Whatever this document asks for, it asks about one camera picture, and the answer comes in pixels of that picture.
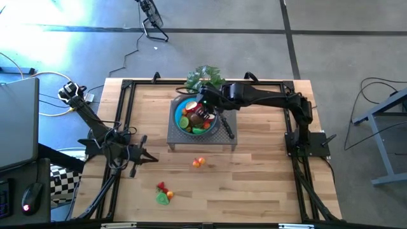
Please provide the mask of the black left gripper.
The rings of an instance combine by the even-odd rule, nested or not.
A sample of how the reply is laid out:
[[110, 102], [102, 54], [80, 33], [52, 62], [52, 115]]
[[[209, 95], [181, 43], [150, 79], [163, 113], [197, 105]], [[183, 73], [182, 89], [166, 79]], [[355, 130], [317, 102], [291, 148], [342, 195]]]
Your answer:
[[137, 165], [139, 163], [141, 155], [143, 155], [143, 157], [144, 157], [141, 160], [142, 164], [158, 162], [158, 159], [156, 157], [154, 157], [153, 155], [148, 153], [146, 150], [144, 150], [144, 144], [146, 143], [147, 139], [148, 139], [147, 135], [143, 135], [141, 137], [140, 143], [137, 146], [133, 147], [133, 152], [131, 153], [131, 155], [134, 159], [133, 159], [133, 166], [130, 170], [129, 177], [135, 177]]

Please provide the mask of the brown toy kiwi half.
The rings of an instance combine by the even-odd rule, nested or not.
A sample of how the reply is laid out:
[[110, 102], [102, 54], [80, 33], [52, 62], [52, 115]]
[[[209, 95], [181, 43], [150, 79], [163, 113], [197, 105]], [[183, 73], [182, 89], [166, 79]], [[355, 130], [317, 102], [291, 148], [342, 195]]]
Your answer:
[[192, 113], [189, 116], [189, 121], [190, 121], [192, 126], [201, 125], [201, 124], [204, 123], [204, 119], [201, 116], [199, 116], [199, 115], [197, 115], [195, 113]]

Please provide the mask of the blue collapsible colander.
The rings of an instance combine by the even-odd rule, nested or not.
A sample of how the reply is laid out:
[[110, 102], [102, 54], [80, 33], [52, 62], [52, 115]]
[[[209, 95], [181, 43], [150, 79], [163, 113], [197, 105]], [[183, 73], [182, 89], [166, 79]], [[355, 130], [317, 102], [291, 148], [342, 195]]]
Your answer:
[[[180, 95], [172, 101], [171, 116], [172, 116], [172, 121], [174, 122], [176, 129], [178, 129], [182, 134], [186, 134], [191, 137], [209, 137], [209, 136], [216, 134], [219, 131], [219, 118], [217, 117], [216, 114], [215, 114], [216, 117], [213, 121], [204, 121], [204, 123], [210, 123], [210, 128], [206, 129], [207, 131], [201, 135], [196, 135], [193, 132], [187, 132], [186, 129], [182, 129], [179, 126], [179, 120], [181, 119], [182, 116], [185, 116], [189, 119], [189, 116], [192, 114], [192, 113], [188, 113], [187, 115], [182, 114], [182, 110], [185, 108], [186, 103], [189, 101], [197, 101], [196, 96], [195, 95]], [[198, 107], [200, 107], [200, 106], [203, 106], [203, 104], [198, 102]], [[204, 128], [204, 123], [201, 125], [192, 126], [191, 123], [189, 122], [189, 127]]]

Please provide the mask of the black kitchen knife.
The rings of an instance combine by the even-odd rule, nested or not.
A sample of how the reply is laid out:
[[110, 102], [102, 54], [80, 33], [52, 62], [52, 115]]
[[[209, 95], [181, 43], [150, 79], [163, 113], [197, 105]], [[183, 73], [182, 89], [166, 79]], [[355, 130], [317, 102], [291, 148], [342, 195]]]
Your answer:
[[220, 119], [221, 119], [221, 122], [222, 122], [222, 124], [223, 124], [223, 127], [225, 128], [225, 130], [226, 130], [226, 132], [227, 132], [227, 134], [228, 134], [228, 137], [229, 137], [230, 139], [234, 139], [234, 138], [235, 138], [235, 134], [232, 132], [231, 127], [229, 126], [225, 115], [224, 115], [223, 112], [220, 111], [220, 110], [219, 110], [217, 113], [218, 113], [218, 116], [219, 116]]

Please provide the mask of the grey perforated metal shelf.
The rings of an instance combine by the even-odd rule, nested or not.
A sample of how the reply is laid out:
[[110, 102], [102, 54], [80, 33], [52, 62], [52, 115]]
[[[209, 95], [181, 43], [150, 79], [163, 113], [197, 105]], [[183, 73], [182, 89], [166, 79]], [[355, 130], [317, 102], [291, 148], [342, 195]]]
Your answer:
[[191, 99], [186, 99], [185, 101], [175, 101], [170, 102], [170, 113], [169, 113], [169, 124], [167, 130], [167, 144], [170, 146], [171, 150], [175, 150], [176, 144], [218, 144], [218, 145], [230, 145], [231, 150], [234, 151], [238, 143], [237, 135], [237, 113], [236, 111], [224, 111], [223, 116], [226, 118], [228, 125], [230, 126], [232, 134], [235, 136], [233, 139], [230, 138], [228, 131], [223, 126], [222, 121], [217, 118], [215, 124], [210, 127], [202, 135], [189, 134], [183, 130], [180, 130], [176, 123], [176, 108], [178, 104], [184, 104]]

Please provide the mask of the green plant in white pot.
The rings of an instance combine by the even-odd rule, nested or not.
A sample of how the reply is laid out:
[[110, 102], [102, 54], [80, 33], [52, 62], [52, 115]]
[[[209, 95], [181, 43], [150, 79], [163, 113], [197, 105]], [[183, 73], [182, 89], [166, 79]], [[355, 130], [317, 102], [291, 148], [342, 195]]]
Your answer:
[[220, 89], [225, 82], [226, 80], [221, 77], [221, 71], [218, 67], [206, 65], [199, 66], [194, 71], [189, 72], [184, 85], [188, 93], [193, 93], [208, 83], [216, 89]]

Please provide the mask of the silver aluminium extrusion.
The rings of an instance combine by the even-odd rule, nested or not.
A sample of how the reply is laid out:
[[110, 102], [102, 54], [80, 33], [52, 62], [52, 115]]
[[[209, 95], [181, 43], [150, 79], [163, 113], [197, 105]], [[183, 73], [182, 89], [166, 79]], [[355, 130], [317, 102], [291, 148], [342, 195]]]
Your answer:
[[135, 229], [136, 223], [122, 222], [122, 223], [103, 223], [100, 229]]
[[279, 223], [279, 229], [315, 229], [314, 225]]

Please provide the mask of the black white checkered board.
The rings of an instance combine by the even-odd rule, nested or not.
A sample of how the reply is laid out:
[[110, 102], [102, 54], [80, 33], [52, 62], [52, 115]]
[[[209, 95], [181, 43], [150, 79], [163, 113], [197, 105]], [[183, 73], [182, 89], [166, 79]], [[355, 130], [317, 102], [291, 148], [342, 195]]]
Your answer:
[[70, 202], [81, 173], [52, 165], [50, 171], [50, 198], [52, 207]]

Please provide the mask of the black floor fan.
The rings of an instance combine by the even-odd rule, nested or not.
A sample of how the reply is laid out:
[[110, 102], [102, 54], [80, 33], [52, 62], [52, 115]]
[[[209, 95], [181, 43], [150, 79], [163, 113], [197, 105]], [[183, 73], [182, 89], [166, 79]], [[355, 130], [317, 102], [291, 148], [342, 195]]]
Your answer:
[[[144, 30], [146, 37], [149, 39], [167, 42], [169, 40], [169, 37], [162, 30], [163, 21], [154, 1], [153, 0], [135, 0], [135, 1], [137, 2], [141, 10], [146, 14], [146, 19], [142, 21], [142, 28]], [[164, 38], [150, 36], [146, 28], [146, 22], [149, 22], [153, 28], [157, 29], [160, 33], [162, 33], [164, 35]]]

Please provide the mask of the black computer mouse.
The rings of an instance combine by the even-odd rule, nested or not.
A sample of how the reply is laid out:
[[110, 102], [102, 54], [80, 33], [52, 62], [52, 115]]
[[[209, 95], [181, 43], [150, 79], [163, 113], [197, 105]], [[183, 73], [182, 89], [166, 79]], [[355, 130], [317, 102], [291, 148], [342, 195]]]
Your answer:
[[43, 185], [41, 183], [32, 183], [26, 187], [22, 195], [21, 210], [26, 216], [35, 214], [41, 205]]

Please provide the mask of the dark desk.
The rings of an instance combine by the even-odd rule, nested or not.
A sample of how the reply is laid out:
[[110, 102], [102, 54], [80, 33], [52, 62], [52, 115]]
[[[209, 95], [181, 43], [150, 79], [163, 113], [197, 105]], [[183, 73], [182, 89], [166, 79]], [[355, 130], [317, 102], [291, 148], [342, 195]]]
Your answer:
[[[0, 228], [15, 228], [20, 225], [51, 222], [50, 209], [50, 160], [40, 159], [37, 162], [18, 167], [0, 173], [0, 181], [10, 179], [11, 188], [9, 201], [11, 215], [0, 219]], [[30, 216], [26, 216], [22, 210], [22, 198], [25, 190], [34, 183], [42, 184], [38, 197], [38, 210]]]

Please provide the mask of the black keyboard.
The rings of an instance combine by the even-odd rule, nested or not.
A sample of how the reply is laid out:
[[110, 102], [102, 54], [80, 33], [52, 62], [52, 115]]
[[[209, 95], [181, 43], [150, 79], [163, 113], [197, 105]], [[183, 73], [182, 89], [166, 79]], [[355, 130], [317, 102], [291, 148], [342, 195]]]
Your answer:
[[13, 179], [0, 181], [0, 219], [13, 214]]

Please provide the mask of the grey metal stand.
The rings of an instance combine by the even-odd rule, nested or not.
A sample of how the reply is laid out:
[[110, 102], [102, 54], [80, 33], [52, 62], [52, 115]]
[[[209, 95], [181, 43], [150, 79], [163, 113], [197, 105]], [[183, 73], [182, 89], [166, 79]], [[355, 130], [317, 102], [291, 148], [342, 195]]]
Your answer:
[[394, 92], [357, 118], [350, 118], [353, 125], [365, 121], [373, 133], [364, 140], [376, 142], [386, 170], [385, 176], [371, 180], [372, 185], [407, 181], [407, 171], [396, 172], [392, 166], [396, 156], [407, 156], [407, 88]]

